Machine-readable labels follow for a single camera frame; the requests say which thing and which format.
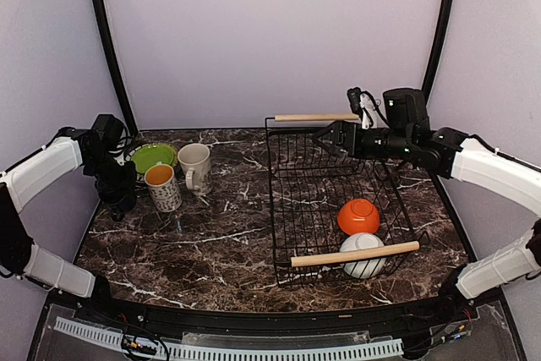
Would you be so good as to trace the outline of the green leaf-shaped dish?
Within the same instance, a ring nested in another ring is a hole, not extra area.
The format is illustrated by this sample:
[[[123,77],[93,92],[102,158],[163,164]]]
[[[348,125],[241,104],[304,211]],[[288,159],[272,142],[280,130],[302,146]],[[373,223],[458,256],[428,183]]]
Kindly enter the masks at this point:
[[[171,165],[176,157],[174,150],[164,144],[143,145],[130,157],[136,171],[144,174],[158,163]]]

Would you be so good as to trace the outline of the white cup with black characters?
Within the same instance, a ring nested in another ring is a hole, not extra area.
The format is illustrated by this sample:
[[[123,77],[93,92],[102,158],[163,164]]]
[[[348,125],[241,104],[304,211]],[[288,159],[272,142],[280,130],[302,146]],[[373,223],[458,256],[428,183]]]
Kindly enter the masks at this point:
[[[173,168],[167,164],[156,164],[144,175],[156,209],[160,212],[173,212],[182,204],[182,195]]]

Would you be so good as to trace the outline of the white mug with grey pattern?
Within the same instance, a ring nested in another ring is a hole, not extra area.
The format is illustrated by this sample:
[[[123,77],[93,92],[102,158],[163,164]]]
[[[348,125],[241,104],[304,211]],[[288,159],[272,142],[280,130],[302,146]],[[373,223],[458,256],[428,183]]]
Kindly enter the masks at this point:
[[[185,145],[178,152],[185,186],[192,194],[204,196],[212,191],[210,148],[200,143]]]

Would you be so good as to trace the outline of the orange bowl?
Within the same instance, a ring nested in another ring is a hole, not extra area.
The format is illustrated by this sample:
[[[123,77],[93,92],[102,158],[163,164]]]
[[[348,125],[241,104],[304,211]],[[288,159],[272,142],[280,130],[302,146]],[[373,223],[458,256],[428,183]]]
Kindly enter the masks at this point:
[[[347,235],[361,232],[376,234],[380,229],[380,213],[369,200],[350,200],[340,209],[337,223]]]

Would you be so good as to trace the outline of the dark green cup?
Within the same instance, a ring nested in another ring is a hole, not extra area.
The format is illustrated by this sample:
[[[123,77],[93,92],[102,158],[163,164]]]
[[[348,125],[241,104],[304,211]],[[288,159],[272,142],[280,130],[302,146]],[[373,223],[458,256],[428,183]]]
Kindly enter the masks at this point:
[[[110,211],[110,216],[115,222],[120,222],[126,213],[130,212],[136,205],[137,196],[135,194],[124,194],[113,197],[106,202]]]

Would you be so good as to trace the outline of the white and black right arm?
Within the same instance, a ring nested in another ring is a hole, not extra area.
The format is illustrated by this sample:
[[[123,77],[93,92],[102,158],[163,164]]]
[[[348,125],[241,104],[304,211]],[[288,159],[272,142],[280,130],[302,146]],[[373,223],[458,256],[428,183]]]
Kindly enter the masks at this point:
[[[458,268],[431,304],[431,314],[448,322],[464,300],[522,277],[540,275],[540,168],[489,145],[476,134],[443,127],[432,129],[421,90],[397,88],[375,107],[383,121],[355,123],[335,119],[312,140],[333,156],[357,160],[394,159],[421,167],[439,178],[476,188],[492,203],[521,206],[535,223],[495,252]]]

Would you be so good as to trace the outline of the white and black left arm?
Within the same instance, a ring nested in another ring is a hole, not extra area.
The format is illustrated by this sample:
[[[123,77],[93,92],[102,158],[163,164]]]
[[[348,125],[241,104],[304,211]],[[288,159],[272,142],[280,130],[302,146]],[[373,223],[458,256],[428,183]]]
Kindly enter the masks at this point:
[[[111,218],[120,221],[136,205],[136,171],[120,155],[132,140],[126,126],[112,114],[100,114],[88,129],[63,127],[35,152],[1,172],[1,276],[87,299],[87,311],[102,324],[119,316],[104,276],[76,266],[51,252],[57,243],[42,245],[31,236],[35,220],[50,233],[65,232],[69,222],[90,208],[87,196],[96,189]]]

